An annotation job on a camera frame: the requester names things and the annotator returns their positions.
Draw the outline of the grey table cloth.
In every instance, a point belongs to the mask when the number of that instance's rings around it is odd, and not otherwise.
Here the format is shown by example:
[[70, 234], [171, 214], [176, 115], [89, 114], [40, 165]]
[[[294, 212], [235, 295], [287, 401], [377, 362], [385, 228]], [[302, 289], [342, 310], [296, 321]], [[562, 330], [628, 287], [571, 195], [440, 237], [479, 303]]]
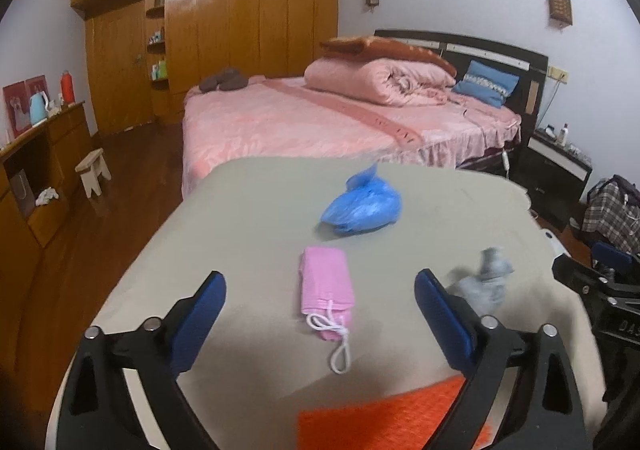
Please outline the grey table cloth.
[[589, 449], [576, 263], [499, 176], [251, 158], [85, 329], [51, 449]]

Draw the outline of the wooden wardrobe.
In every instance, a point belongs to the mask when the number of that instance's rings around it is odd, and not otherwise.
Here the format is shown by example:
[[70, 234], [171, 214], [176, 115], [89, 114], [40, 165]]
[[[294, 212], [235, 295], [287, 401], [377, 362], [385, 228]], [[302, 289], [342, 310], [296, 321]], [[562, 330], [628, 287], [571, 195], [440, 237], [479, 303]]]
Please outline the wooden wardrobe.
[[85, 19], [100, 134], [177, 122], [186, 92], [232, 67], [298, 77], [337, 33], [338, 0], [70, 0]]

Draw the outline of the light blue kettle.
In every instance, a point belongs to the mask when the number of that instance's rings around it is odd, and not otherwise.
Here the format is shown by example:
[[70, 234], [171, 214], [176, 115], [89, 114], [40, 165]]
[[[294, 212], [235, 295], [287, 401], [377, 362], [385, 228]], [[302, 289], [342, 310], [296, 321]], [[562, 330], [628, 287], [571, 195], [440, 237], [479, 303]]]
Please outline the light blue kettle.
[[49, 98], [43, 91], [29, 97], [29, 120], [32, 126], [36, 126], [48, 118], [48, 105]]

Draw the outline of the white lotion bottle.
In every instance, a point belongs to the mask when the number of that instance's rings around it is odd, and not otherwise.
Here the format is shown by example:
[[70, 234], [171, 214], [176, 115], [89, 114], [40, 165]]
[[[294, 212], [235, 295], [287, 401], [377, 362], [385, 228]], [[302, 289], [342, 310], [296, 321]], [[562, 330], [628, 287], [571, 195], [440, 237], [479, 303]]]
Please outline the white lotion bottle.
[[568, 124], [565, 123], [558, 134], [558, 144], [562, 147], [566, 145], [568, 135]]

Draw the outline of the grey sock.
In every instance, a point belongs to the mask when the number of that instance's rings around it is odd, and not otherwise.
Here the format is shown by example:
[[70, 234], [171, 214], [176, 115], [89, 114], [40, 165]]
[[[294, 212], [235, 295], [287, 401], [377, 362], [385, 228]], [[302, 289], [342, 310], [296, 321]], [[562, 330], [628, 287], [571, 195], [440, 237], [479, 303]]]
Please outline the grey sock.
[[503, 248], [490, 247], [480, 255], [480, 269], [451, 283], [450, 295], [465, 300], [477, 316], [492, 315], [506, 299], [506, 282], [513, 274]]

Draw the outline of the plaid cloth covered chair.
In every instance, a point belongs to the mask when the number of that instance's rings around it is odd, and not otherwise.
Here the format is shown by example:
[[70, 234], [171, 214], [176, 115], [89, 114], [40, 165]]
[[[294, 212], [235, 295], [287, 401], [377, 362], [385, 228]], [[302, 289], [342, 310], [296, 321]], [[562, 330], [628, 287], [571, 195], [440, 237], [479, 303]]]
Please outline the plaid cloth covered chair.
[[620, 251], [639, 254], [639, 188], [614, 175], [587, 193], [582, 232]]

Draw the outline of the bed with pink sheet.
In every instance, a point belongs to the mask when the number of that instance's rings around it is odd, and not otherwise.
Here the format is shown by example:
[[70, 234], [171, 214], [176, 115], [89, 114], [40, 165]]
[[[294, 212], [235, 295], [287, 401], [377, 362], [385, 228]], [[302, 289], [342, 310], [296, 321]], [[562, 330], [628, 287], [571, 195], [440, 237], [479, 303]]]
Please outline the bed with pink sheet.
[[390, 107], [306, 88], [300, 79], [257, 79], [232, 92], [184, 99], [182, 185], [190, 193], [216, 166], [250, 157], [349, 158], [457, 169], [516, 145], [522, 118], [473, 97]]

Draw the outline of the black nightstand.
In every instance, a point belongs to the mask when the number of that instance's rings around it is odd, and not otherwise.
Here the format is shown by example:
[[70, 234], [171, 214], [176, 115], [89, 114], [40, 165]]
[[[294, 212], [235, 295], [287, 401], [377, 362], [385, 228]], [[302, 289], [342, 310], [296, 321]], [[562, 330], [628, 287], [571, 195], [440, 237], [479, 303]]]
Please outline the black nightstand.
[[518, 155], [512, 179], [526, 189], [533, 210], [562, 231], [570, 222], [591, 173], [589, 161], [535, 132]]

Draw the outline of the small white stool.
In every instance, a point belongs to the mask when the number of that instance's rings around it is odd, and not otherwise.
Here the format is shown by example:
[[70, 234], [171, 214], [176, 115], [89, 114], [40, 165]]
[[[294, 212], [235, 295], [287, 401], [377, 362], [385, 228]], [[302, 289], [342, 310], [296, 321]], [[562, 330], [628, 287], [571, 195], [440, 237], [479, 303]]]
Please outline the small white stool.
[[75, 172], [80, 176], [82, 187], [88, 199], [93, 195], [102, 195], [100, 178], [111, 181], [112, 174], [104, 159], [102, 148], [90, 151], [76, 166]]

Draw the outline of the blue plastic bag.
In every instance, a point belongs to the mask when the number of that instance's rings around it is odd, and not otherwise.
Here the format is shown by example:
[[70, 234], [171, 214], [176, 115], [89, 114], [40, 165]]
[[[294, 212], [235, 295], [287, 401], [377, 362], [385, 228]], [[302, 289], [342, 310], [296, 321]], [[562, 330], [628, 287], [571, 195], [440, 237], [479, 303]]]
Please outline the blue plastic bag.
[[402, 211], [401, 195], [378, 176], [378, 166], [352, 175], [345, 191], [320, 216], [337, 235], [356, 235], [396, 223]]

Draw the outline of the pink drawstring pouch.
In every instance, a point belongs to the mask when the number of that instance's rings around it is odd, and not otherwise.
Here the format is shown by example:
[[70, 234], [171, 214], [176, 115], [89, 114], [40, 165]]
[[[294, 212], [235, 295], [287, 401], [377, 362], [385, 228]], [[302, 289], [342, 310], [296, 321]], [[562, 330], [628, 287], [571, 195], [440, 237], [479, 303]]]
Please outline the pink drawstring pouch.
[[355, 307], [346, 254], [338, 248], [308, 247], [300, 258], [299, 277], [300, 313], [321, 340], [336, 344], [329, 367], [345, 374], [352, 366], [349, 337]]

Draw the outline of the orange bubble wrap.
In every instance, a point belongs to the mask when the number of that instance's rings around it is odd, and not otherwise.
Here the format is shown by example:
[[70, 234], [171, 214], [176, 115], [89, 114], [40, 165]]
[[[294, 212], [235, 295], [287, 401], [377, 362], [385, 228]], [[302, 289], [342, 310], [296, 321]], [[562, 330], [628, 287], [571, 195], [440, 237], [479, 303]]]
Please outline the orange bubble wrap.
[[464, 378], [458, 374], [369, 404], [300, 412], [296, 447], [421, 449], [445, 418], [463, 384]]

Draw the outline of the red thermos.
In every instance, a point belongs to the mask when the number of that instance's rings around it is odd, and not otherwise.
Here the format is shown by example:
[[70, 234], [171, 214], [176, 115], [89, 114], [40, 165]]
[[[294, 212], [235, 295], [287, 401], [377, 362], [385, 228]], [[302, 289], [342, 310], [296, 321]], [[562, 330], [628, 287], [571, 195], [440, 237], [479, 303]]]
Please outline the red thermos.
[[76, 98], [74, 92], [73, 77], [67, 70], [62, 73], [60, 84], [63, 103], [66, 105], [75, 103]]

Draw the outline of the brown folded blanket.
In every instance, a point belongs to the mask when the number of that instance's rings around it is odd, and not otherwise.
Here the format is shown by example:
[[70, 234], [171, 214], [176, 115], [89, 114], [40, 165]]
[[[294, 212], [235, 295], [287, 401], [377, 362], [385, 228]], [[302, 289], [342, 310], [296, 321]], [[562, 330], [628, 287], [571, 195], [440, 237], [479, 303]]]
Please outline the brown folded blanket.
[[321, 42], [320, 47], [322, 54], [326, 57], [341, 58], [351, 62], [372, 62], [382, 58], [423, 62], [442, 68], [450, 77], [457, 77], [456, 68], [428, 48], [381, 38], [381, 36], [332, 38]]

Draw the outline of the dark neck pillow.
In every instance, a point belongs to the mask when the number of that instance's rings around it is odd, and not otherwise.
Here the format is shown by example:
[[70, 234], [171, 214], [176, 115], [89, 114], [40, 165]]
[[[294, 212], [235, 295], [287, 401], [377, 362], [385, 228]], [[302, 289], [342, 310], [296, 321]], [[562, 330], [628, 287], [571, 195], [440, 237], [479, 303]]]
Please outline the dark neck pillow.
[[234, 68], [226, 68], [212, 76], [201, 80], [198, 88], [202, 93], [213, 91], [230, 92], [242, 90], [248, 85], [247, 77]]

